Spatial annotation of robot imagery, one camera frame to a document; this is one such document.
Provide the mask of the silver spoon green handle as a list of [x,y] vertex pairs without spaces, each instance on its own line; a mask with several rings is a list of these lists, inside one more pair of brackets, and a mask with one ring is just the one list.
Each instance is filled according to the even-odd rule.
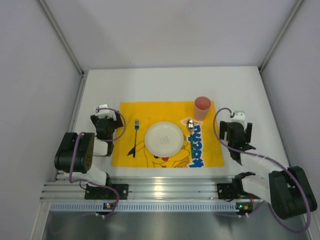
[[186,123],[186,128],[189,131],[190,135],[190,149],[193,152],[193,131],[195,129],[195,123],[192,119],[189,119]]

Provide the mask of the pink plastic cup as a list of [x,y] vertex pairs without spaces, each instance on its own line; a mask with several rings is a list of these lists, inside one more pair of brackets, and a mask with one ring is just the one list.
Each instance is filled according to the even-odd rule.
[[211,109],[212,102],[208,97],[199,96],[194,101],[194,118],[203,121]]

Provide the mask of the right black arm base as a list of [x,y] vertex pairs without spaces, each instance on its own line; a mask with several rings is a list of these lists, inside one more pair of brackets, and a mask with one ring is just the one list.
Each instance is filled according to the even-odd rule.
[[216,187],[219,200],[231,202],[242,198],[232,183],[218,183]]

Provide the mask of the blue metallic fork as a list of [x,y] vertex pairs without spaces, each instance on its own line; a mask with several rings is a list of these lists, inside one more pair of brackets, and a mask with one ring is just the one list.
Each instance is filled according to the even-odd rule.
[[134,137],[134,147],[133,147],[133,158],[136,157],[137,133],[138,133],[139,128],[140,128],[140,121],[139,121],[139,119],[136,119],[135,123],[134,123],[135,137]]

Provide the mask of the cream round plate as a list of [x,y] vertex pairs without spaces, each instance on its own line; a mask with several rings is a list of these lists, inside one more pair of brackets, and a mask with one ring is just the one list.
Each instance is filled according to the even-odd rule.
[[164,158],[177,154],[184,144],[184,134],[174,123],[161,121],[153,124],[145,133],[144,143],[154,156]]

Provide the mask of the yellow pikachu placemat cloth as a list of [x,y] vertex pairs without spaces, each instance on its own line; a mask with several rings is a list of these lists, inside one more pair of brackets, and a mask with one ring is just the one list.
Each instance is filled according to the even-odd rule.
[[224,166],[215,137],[216,113],[211,106],[203,121],[195,118],[192,101],[122,102],[126,129],[116,132],[112,166],[125,168],[215,168]]

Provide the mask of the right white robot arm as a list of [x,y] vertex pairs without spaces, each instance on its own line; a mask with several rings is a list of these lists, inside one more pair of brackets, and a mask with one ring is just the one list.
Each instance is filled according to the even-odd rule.
[[318,203],[305,171],[255,153],[251,145],[252,128],[251,123],[244,125],[241,120],[232,120],[221,121],[219,129],[214,130],[231,159],[246,169],[232,179],[235,195],[262,199],[282,220],[316,211]]

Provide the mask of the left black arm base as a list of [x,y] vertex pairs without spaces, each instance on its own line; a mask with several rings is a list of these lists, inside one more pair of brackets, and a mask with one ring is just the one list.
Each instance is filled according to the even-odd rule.
[[[111,187],[117,191],[120,200],[128,199],[128,184],[112,184]],[[90,185],[86,186],[84,195],[85,200],[115,200],[116,197],[116,194],[109,189]]]

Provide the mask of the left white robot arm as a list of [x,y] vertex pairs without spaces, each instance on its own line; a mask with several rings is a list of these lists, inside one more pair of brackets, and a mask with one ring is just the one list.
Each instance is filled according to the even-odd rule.
[[111,115],[105,117],[91,115],[90,119],[96,133],[65,133],[56,152],[54,166],[58,171],[67,174],[70,173],[70,169],[73,169],[73,176],[80,173],[82,174],[80,177],[82,180],[86,179],[94,184],[111,187],[112,182],[108,173],[93,165],[95,139],[107,144],[104,156],[109,157],[114,150],[113,134],[116,129],[124,125],[118,113],[115,114],[115,117]]

